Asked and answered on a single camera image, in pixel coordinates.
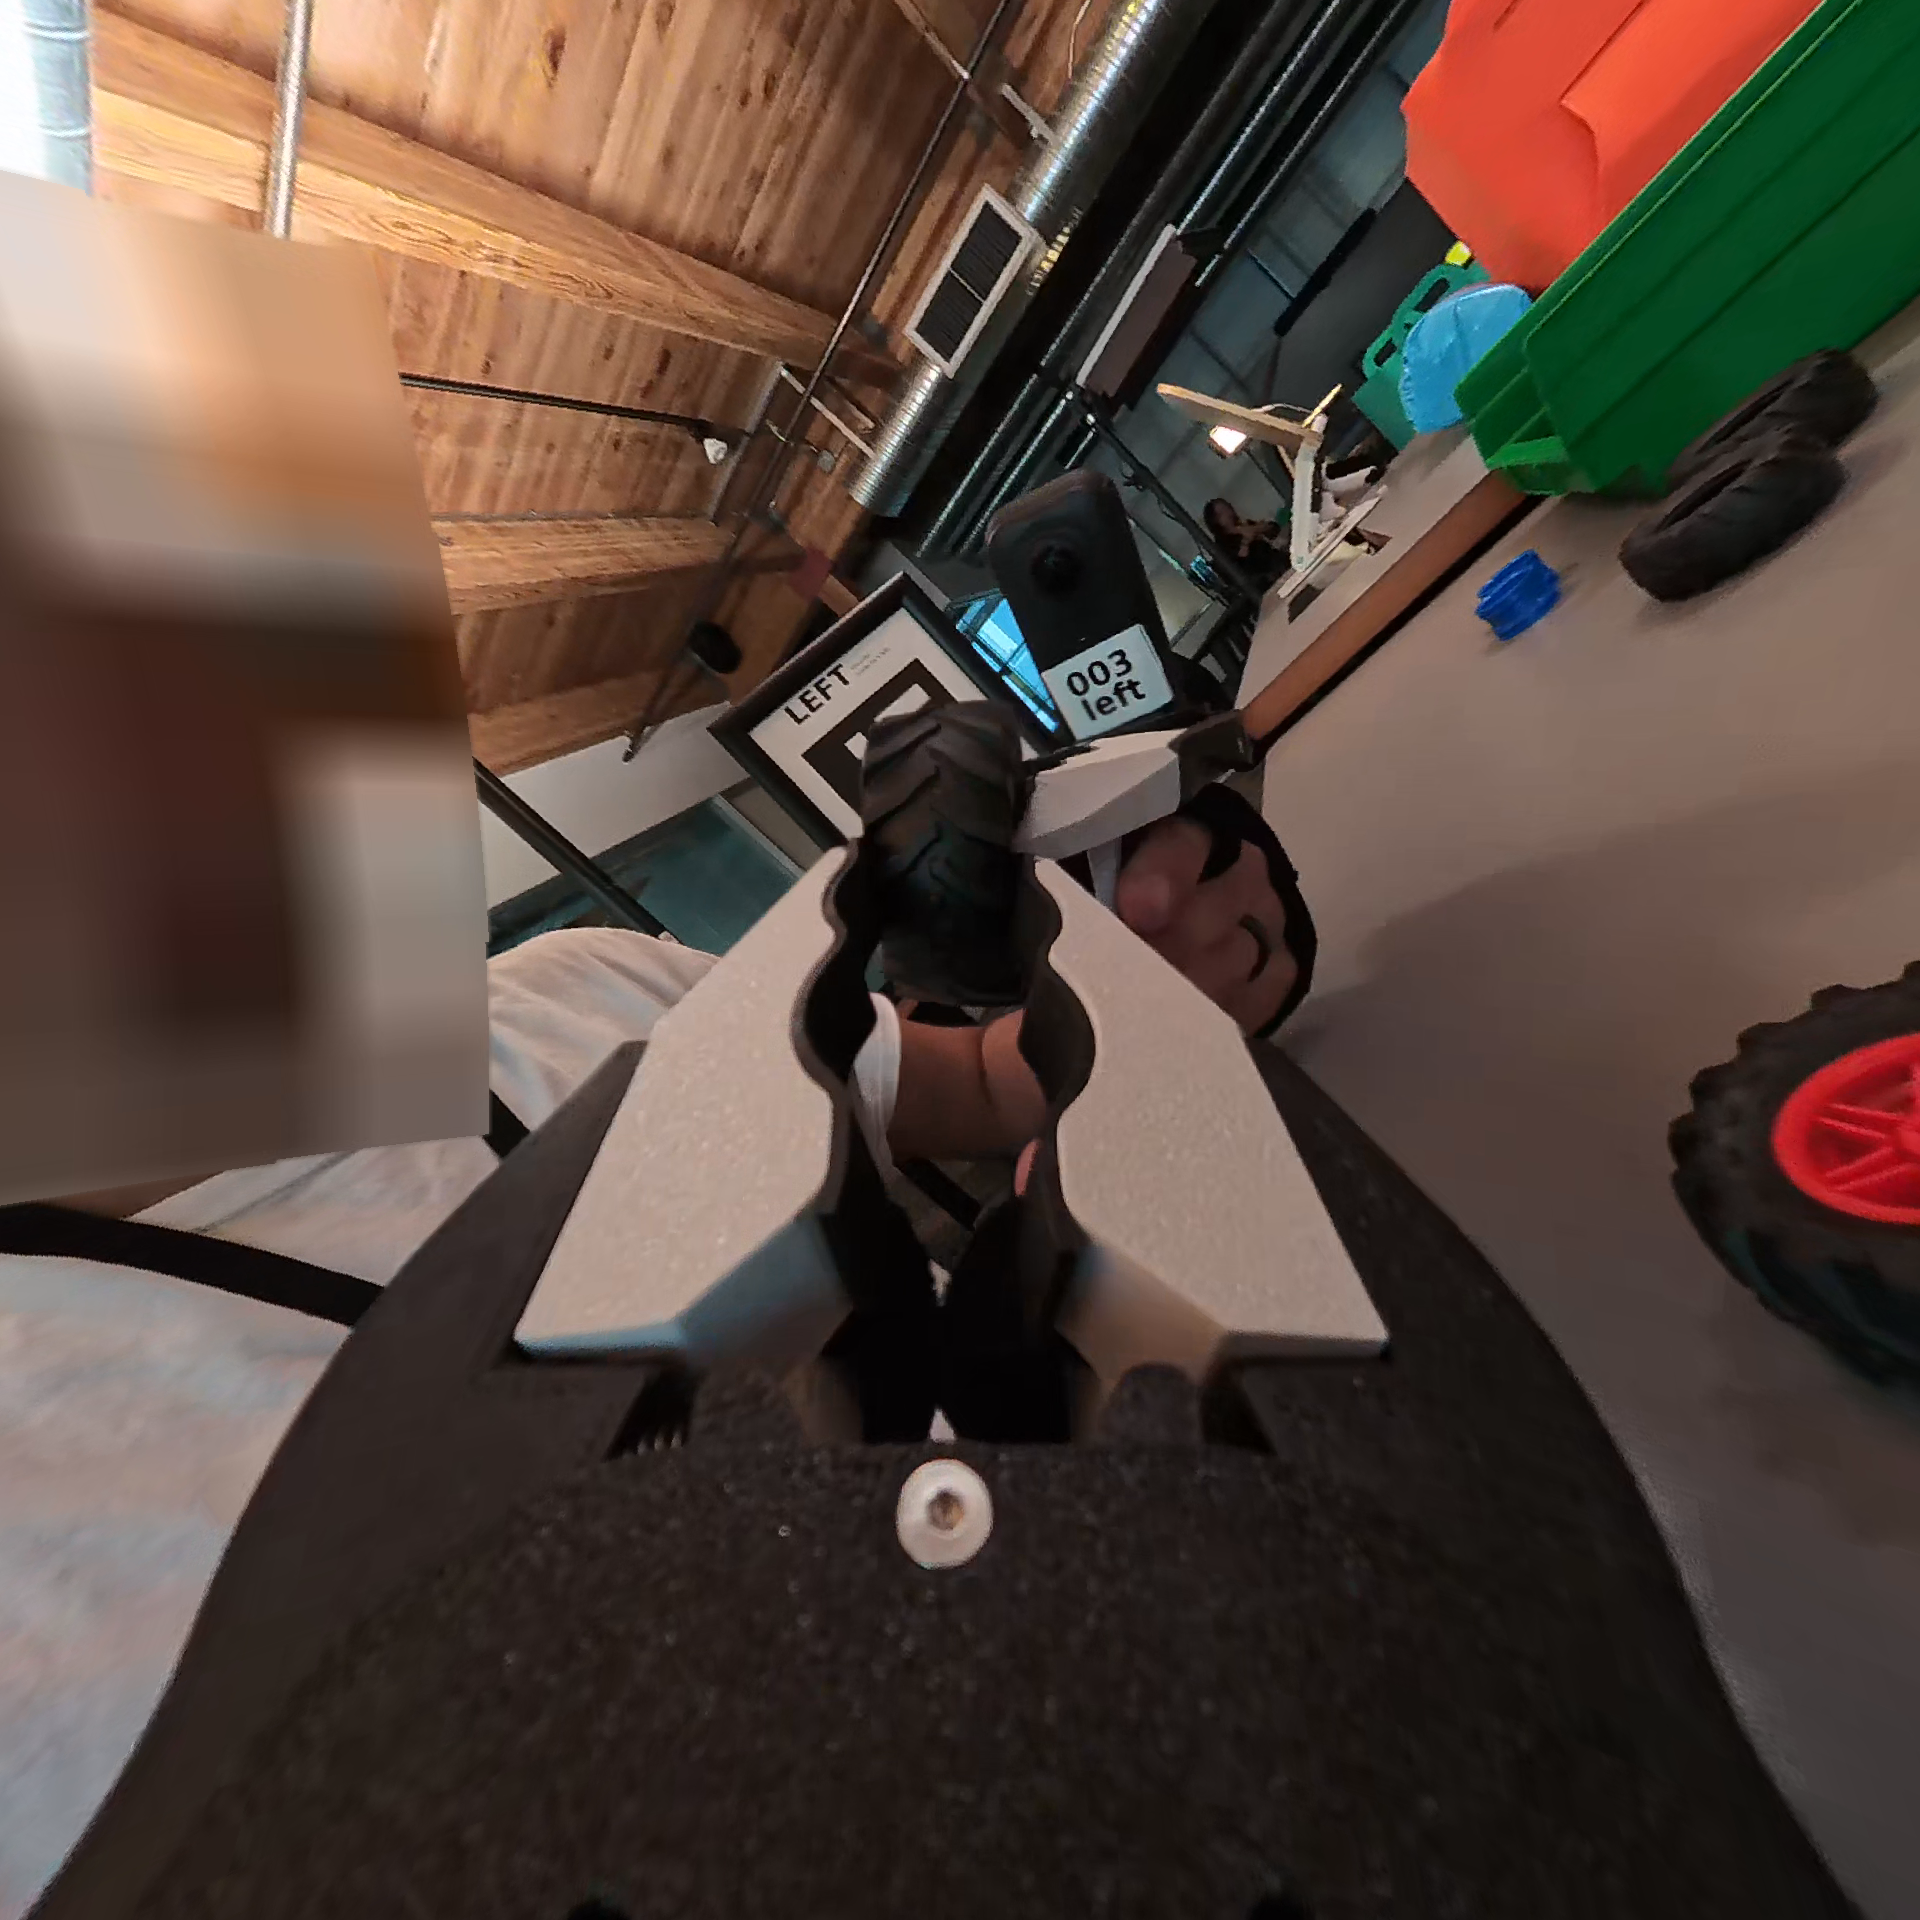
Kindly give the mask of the loose black toy tire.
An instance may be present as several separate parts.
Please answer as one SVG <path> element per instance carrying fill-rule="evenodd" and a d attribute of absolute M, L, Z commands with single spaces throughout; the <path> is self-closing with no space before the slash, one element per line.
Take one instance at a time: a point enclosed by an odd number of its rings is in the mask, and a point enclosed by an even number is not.
<path fill-rule="evenodd" d="M 1654 599 L 1691 599 L 1769 560 L 1834 503 L 1842 483 L 1838 447 L 1815 436 L 1749 436 L 1639 520 L 1621 543 L 1621 565 Z"/>
<path fill-rule="evenodd" d="M 1671 460 L 1667 492 L 1681 492 L 1699 470 L 1769 436 L 1842 446 L 1874 409 L 1877 383 L 1868 369 L 1852 350 L 1817 347 L 1764 379 L 1695 436 Z"/>

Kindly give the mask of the green plastic bin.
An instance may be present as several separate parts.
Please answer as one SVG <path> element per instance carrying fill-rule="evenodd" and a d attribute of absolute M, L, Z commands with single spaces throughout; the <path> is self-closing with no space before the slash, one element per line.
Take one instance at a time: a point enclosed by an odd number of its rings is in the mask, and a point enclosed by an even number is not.
<path fill-rule="evenodd" d="M 1659 492 L 1714 420 L 1917 299 L 1917 5 L 1819 3 L 1459 379 L 1527 493 Z"/>

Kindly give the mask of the white ceiling air vent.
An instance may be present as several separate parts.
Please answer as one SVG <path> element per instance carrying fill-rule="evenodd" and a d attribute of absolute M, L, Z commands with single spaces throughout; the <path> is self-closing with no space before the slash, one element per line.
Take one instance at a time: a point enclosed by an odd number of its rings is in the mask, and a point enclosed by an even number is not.
<path fill-rule="evenodd" d="M 1041 232 L 998 189 L 979 186 L 904 329 L 912 347 L 955 376 L 1038 250 Z"/>

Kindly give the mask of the person's left hand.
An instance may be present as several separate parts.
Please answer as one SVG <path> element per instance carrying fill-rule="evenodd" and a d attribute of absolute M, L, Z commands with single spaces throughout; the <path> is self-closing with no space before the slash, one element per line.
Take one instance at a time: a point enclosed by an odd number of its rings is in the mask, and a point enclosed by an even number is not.
<path fill-rule="evenodd" d="M 1257 843 L 1241 840 L 1209 877 L 1211 850 L 1204 823 L 1154 823 L 1118 873 L 1115 910 L 1242 1033 L 1259 1033 L 1298 982 L 1282 895 Z"/>

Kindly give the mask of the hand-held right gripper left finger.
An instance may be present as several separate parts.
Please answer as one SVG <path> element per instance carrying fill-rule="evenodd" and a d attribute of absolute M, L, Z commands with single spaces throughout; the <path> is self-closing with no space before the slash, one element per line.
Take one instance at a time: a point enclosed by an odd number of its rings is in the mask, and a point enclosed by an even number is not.
<path fill-rule="evenodd" d="M 539 1360 L 791 1370 L 901 1310 L 901 1212 L 857 1060 L 878 1032 L 851 845 L 821 856 L 645 1042 L 514 1327 Z"/>

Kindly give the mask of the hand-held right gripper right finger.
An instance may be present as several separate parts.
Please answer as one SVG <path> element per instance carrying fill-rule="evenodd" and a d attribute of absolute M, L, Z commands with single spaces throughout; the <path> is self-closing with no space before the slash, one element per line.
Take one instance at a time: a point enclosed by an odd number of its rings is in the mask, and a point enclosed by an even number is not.
<path fill-rule="evenodd" d="M 1362 1360 L 1387 1323 L 1238 1023 L 1058 862 L 1019 1039 L 1049 1090 L 1025 1200 L 1095 1373 Z"/>

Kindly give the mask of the black rubber toy tire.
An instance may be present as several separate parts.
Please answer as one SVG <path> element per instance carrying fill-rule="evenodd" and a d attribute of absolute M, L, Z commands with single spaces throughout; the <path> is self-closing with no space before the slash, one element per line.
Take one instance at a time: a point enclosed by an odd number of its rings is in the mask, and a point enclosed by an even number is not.
<path fill-rule="evenodd" d="M 1022 997 L 1019 749 L 1019 727 L 989 700 L 901 712 L 869 730 L 862 866 L 881 910 L 881 969 L 905 997 L 979 1010 Z"/>

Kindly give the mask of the wooden board white stand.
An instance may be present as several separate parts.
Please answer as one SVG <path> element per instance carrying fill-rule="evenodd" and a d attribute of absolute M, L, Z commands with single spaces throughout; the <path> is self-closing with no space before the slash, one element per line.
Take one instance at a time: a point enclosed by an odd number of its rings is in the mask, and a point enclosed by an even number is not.
<path fill-rule="evenodd" d="M 1312 406 L 1248 406 L 1211 397 L 1177 383 L 1159 383 L 1157 397 L 1207 427 L 1209 446 L 1225 460 L 1252 460 L 1282 506 L 1282 570 L 1271 590 L 1281 602 L 1308 590 L 1342 553 L 1369 549 L 1365 516 L 1382 497 L 1382 465 L 1345 475 L 1328 469 L 1332 415 L 1342 397 L 1335 383 Z"/>

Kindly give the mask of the green carry bag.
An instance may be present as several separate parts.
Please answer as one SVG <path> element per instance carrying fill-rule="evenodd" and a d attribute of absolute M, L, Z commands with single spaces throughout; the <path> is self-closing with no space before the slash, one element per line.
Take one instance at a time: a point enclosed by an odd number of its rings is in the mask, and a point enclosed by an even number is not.
<path fill-rule="evenodd" d="M 1482 280 L 1485 272 L 1478 262 L 1478 253 L 1467 242 L 1454 242 L 1447 256 L 1409 289 L 1391 320 L 1362 350 L 1354 402 L 1361 417 L 1369 420 L 1391 447 L 1399 452 L 1415 436 L 1399 393 L 1402 345 L 1409 333 L 1438 302 Z"/>

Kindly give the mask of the black toy wheel red rim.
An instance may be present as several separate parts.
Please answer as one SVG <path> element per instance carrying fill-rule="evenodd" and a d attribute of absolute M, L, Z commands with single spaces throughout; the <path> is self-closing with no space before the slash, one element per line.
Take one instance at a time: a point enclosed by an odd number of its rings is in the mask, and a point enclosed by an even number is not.
<path fill-rule="evenodd" d="M 1854 1373 L 1917 1392 L 1917 966 L 1825 985 L 1691 1076 L 1671 1187 L 1714 1259 Z"/>

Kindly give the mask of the blue toy wheel rim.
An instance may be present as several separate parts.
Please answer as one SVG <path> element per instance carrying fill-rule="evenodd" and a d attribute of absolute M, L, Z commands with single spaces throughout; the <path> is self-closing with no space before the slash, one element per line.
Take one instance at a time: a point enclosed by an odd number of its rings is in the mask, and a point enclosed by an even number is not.
<path fill-rule="evenodd" d="M 1562 596 L 1562 575 L 1537 549 L 1527 549 L 1478 589 L 1475 612 L 1495 639 L 1512 642 L 1545 619 Z"/>

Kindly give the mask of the orange plastic bin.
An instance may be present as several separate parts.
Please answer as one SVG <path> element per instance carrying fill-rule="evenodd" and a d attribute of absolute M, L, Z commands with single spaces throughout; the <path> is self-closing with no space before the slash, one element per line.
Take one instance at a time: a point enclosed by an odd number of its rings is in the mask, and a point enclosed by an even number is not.
<path fill-rule="evenodd" d="M 1402 99 L 1407 176 L 1539 297 L 1815 3 L 1452 3 Z"/>

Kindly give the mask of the silver air duct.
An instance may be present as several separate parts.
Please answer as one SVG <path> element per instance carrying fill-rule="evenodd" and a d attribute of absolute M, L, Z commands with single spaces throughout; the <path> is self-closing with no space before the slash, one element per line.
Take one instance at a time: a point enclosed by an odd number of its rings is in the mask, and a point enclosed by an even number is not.
<path fill-rule="evenodd" d="M 1091 56 L 1059 99 L 1049 143 L 1025 156 L 1009 189 L 999 189 L 1041 232 L 1041 250 L 1019 272 L 955 376 L 944 376 L 914 347 L 908 383 L 845 485 L 862 510 L 891 516 L 904 509 L 964 402 L 979 387 L 1098 190 L 1127 156 L 1147 112 L 1209 12 L 1211 3 L 1118 3 Z"/>

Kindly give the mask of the light blue plastic bag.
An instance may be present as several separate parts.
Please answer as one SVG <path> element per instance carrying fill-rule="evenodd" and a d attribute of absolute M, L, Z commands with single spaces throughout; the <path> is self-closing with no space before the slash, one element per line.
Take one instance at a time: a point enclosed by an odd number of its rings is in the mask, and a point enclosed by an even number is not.
<path fill-rule="evenodd" d="M 1518 282 L 1469 282 L 1434 302 L 1407 333 L 1399 399 L 1418 436 L 1467 417 L 1459 383 L 1527 320 L 1531 293 Z"/>

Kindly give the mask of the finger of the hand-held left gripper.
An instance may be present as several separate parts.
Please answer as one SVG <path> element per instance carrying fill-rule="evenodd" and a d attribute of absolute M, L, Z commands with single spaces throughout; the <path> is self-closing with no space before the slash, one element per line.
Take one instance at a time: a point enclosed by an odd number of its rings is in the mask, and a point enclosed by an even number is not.
<path fill-rule="evenodd" d="M 1017 855 L 1078 856 L 1171 817 L 1182 802 L 1177 736 L 1111 735 L 1025 767 Z"/>

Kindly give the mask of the black framed marker sign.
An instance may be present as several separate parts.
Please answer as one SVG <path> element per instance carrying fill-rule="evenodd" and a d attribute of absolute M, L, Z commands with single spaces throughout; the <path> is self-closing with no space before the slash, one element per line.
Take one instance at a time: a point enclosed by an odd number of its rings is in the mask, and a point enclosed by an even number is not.
<path fill-rule="evenodd" d="M 859 825 L 859 767 L 881 720 L 984 700 L 1017 726 L 1025 753 L 1052 743 L 1044 716 L 904 570 L 727 707 L 708 735 L 814 845 L 831 847 Z"/>

